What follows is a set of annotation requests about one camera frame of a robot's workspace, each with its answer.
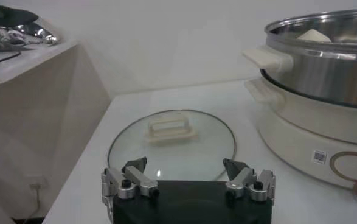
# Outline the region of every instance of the metal rim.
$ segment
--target metal rim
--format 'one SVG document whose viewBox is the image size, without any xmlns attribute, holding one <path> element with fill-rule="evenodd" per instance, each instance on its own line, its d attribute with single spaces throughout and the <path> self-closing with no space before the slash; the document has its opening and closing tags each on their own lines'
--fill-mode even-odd
<svg viewBox="0 0 357 224">
<path fill-rule="evenodd" d="M 328 42 L 319 42 L 319 41 L 308 41 L 308 40 L 300 40 L 296 38 L 285 38 L 281 37 L 280 35 L 271 33 L 272 30 L 294 23 L 300 23 L 304 21 L 319 19 L 322 16 L 327 16 L 325 19 L 332 19 L 332 18 L 339 18 L 343 16 L 350 16 L 350 15 L 357 15 L 357 10 L 343 10 L 343 11 L 335 11 L 335 12 L 322 12 L 322 13 L 315 13 L 305 16 L 297 16 L 286 18 L 282 20 L 275 21 L 265 26 L 265 32 L 268 37 L 277 40 L 282 43 L 291 44 L 291 45 L 298 45 L 307 48 L 313 49 L 326 49 L 331 48 L 332 50 L 352 50 L 357 51 L 357 43 L 328 43 Z"/>
<path fill-rule="evenodd" d="M 287 87 L 287 86 L 277 82 L 276 80 L 274 80 L 272 77 L 270 77 L 270 75 L 264 69 L 260 69 L 260 72 L 261 72 L 261 75 L 263 76 L 263 78 L 265 78 L 267 81 L 269 81 L 273 85 L 275 85 L 275 86 L 277 86 L 277 87 L 279 87 L 281 89 L 284 89 L 285 91 L 291 92 L 293 94 L 296 94 L 296 95 L 299 95 L 299 96 L 302 96 L 302 97 L 309 98 L 311 100 L 317 100 L 317 101 L 320 101 L 320 102 L 323 102 L 323 103 L 329 103 L 329 104 L 332 104 L 332 105 L 350 107 L 350 108 L 357 109 L 357 105 L 354 105 L 354 104 L 342 103 L 342 102 L 334 101 L 334 100 L 331 100 L 331 99 L 325 99 L 325 98 L 321 98 L 321 97 L 316 97 L 316 96 L 312 96 L 312 95 L 309 95 L 309 94 L 305 94 L 305 93 L 296 91 L 295 89 Z"/>
<path fill-rule="evenodd" d="M 115 144 L 116 140 L 119 138 L 119 136 L 122 135 L 123 132 L 125 132 L 125 131 L 126 131 L 127 129 L 129 129 L 132 125 L 134 125 L 136 122 L 138 122 L 138 121 L 140 121 L 140 120 L 142 120 L 142 119 L 145 119 L 145 118 L 147 118 L 147 117 L 154 116 L 154 115 L 157 115 L 157 114 L 166 113 L 166 112 L 174 112 L 174 111 L 189 111 L 189 112 L 201 113 L 201 114 L 205 114 L 205 115 L 211 116 L 211 117 L 215 118 L 216 120 L 220 121 L 224 126 L 227 127 L 227 129 L 228 129 L 229 132 L 231 133 L 232 139 L 234 140 L 234 152 L 232 153 L 231 160 L 234 160 L 234 159 L 235 159 L 235 155 L 236 155 L 236 152 L 237 152 L 237 141 L 236 141 L 236 139 L 235 139 L 235 135 L 234 135 L 233 131 L 232 131 L 231 128 L 227 125 L 227 123 L 225 123 L 223 120 L 221 120 L 220 118 L 216 117 L 215 115 L 212 115 L 212 114 L 206 113 L 206 112 L 202 112 L 202 111 L 198 111 L 198 110 L 192 110 L 192 109 L 164 110 L 164 111 L 156 112 L 156 113 L 150 114 L 150 115 L 148 115 L 148 116 L 139 118 L 138 120 L 136 120 L 136 121 L 130 123 L 127 127 L 125 127 L 125 128 L 116 136 L 116 138 L 113 140 L 112 144 L 111 144 L 110 147 L 109 147 L 108 156 L 107 156 L 107 158 L 106 158 L 108 167 L 111 167 L 109 158 L 111 157 L 112 147 L 113 147 L 113 145 Z M 218 174 L 213 180 L 218 180 L 221 176 L 223 176 L 223 174 L 224 174 L 225 172 L 226 172 L 226 170 L 224 169 L 224 170 L 223 170 L 220 174 Z"/>
</svg>

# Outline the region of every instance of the pot handle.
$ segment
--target pot handle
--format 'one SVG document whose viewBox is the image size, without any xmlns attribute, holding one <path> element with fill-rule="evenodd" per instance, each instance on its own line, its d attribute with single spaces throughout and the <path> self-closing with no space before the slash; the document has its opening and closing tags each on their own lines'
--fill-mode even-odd
<svg viewBox="0 0 357 224">
<path fill-rule="evenodd" d="M 283 96 L 265 82 L 263 77 L 259 77 L 245 81 L 244 85 L 258 103 L 282 105 L 285 101 Z"/>
<path fill-rule="evenodd" d="M 293 68 L 292 56 L 268 46 L 245 50 L 243 56 L 258 68 L 265 69 L 270 73 L 288 72 Z"/>
</svg>

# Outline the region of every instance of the qr code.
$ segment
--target qr code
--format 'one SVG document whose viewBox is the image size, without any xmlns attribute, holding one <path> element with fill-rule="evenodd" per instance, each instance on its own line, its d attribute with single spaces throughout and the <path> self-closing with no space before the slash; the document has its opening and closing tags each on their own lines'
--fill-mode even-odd
<svg viewBox="0 0 357 224">
<path fill-rule="evenodd" d="M 327 160 L 327 153 L 320 150 L 315 150 L 313 152 L 313 161 L 319 164 L 325 164 Z"/>
</svg>

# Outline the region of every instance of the lid handle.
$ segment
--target lid handle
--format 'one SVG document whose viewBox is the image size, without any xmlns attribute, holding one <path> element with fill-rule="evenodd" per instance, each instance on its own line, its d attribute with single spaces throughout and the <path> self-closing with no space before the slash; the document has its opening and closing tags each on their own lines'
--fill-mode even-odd
<svg viewBox="0 0 357 224">
<path fill-rule="evenodd" d="M 197 132 L 189 125 L 187 116 L 172 114 L 150 121 L 146 138 L 150 143 L 159 143 L 195 136 Z"/>
</svg>

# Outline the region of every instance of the pot lid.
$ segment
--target pot lid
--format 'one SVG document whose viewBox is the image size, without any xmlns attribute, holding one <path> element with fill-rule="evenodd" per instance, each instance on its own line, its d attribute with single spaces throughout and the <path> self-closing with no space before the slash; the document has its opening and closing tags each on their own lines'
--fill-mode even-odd
<svg viewBox="0 0 357 224">
<path fill-rule="evenodd" d="M 108 167 L 147 157 L 144 174 L 154 180 L 217 180 L 223 159 L 233 159 L 236 142 L 219 118 L 194 110 L 161 111 L 119 133 L 108 153 Z"/>
</svg>

